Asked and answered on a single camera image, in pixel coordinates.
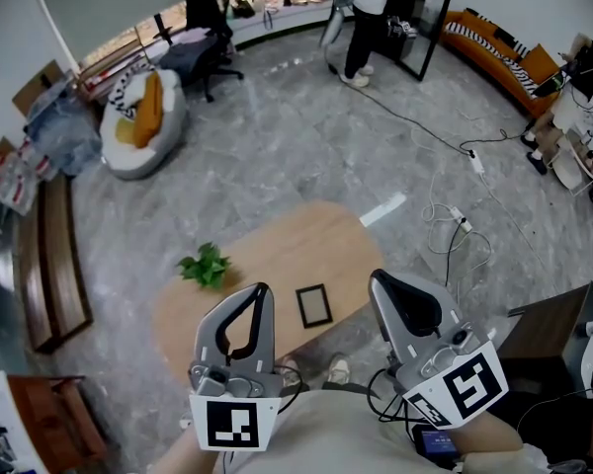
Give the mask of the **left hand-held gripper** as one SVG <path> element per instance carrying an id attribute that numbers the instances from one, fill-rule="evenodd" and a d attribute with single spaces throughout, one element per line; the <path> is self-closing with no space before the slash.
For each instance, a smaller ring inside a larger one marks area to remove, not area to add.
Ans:
<path id="1" fill-rule="evenodd" d="M 253 307 L 248 340 L 230 349 L 228 327 Z M 196 363 L 189 370 L 192 425 L 204 451 L 264 451 L 281 408 L 280 374 L 208 364 L 273 364 L 275 361 L 274 295 L 265 282 L 227 296 L 200 322 Z"/>

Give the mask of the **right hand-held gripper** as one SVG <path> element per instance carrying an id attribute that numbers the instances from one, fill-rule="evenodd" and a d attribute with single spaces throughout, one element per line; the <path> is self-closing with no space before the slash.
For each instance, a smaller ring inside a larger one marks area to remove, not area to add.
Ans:
<path id="1" fill-rule="evenodd" d="M 458 429 L 507 393 L 492 341 L 478 323 L 462 320 L 443 285 L 376 269 L 369 292 L 396 358 L 393 387 L 430 425 Z"/>

